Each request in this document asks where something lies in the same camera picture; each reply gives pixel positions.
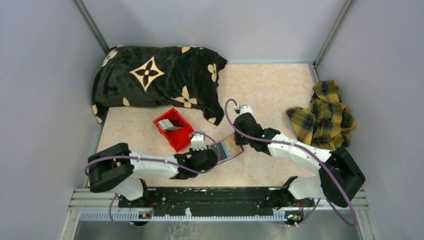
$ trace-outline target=beige tabletop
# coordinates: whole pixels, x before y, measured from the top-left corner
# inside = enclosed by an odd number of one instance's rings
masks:
[[[217,89],[222,107],[227,99],[247,104],[263,128],[274,128],[294,138],[285,114],[287,108],[307,108],[312,96],[312,77],[307,64],[228,64],[219,72]],[[230,105],[235,119],[234,105]],[[128,143],[130,150],[146,155],[175,154],[153,120],[171,106],[156,108],[113,107],[104,123],[98,151],[117,143]],[[202,111],[176,108],[195,131],[204,131],[216,141],[234,132],[224,118],[215,126],[203,118]],[[189,146],[180,151],[188,152]],[[287,159],[272,157],[245,146],[238,157],[217,165],[207,174],[187,180],[144,177],[149,187],[270,187],[281,186],[291,176],[310,177],[312,172]]]

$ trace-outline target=metal frame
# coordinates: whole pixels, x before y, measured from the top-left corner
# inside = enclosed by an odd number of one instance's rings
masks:
[[[86,24],[90,28],[98,44],[102,47],[105,54],[109,52],[109,46],[99,31],[93,18],[90,16],[87,8],[85,7],[82,0],[72,0]],[[352,6],[356,0],[346,0],[340,14],[334,22],[331,31],[329,32],[324,44],[322,45],[316,60],[313,62],[307,62],[311,73],[313,83],[317,83],[322,80],[319,66],[323,61],[326,53],[330,49],[333,41],[335,40],[337,33],[340,31],[347,14],[352,9]],[[93,154],[97,150],[98,143],[100,141],[102,130],[97,135],[97,143],[94,146]],[[109,205],[112,198],[114,197],[113,192],[104,193],[91,193],[88,187],[88,181],[84,186],[85,188],[76,188],[72,195],[72,199],[69,203],[69,208],[66,214],[65,222],[63,224],[62,232],[60,234],[61,240],[73,240],[77,231],[78,222],[81,221],[105,221],[109,220]],[[379,240],[380,234],[376,227],[374,217],[371,213],[368,205],[367,197],[364,189],[358,192],[358,194],[352,200],[353,206],[358,217],[358,233],[363,240]],[[258,217],[193,217],[190,212],[186,212],[186,216],[181,217],[154,217],[151,221],[282,221],[284,211],[297,211],[297,207],[284,207],[280,211],[274,212],[274,216],[266,217],[265,219]],[[331,207],[326,201],[322,201],[317,208],[318,211],[328,211]],[[148,213],[148,208],[131,208],[131,210],[123,209],[118,207],[118,201],[112,205],[112,215],[117,221],[130,221],[134,220],[135,216],[140,213]]]

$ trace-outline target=black blanket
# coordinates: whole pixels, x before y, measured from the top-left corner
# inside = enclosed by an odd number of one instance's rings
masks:
[[[102,123],[110,107],[172,105],[202,110],[218,125],[224,117],[218,72],[226,64],[204,47],[113,47],[94,80],[94,114]]]

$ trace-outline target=open red container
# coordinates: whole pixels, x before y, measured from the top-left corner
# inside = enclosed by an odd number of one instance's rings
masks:
[[[182,124],[183,128],[177,129],[175,131],[164,131],[158,124],[158,122],[163,119],[178,120]],[[171,108],[162,116],[156,118],[153,123],[156,125],[159,132],[165,136],[175,151],[179,152],[185,146],[190,144],[189,134],[193,132],[193,128],[175,108]]]

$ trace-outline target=stack of cards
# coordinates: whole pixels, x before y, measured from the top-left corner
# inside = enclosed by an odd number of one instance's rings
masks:
[[[184,126],[180,121],[175,119],[163,119],[157,122],[160,128],[165,132],[175,131],[178,129],[183,129]]]

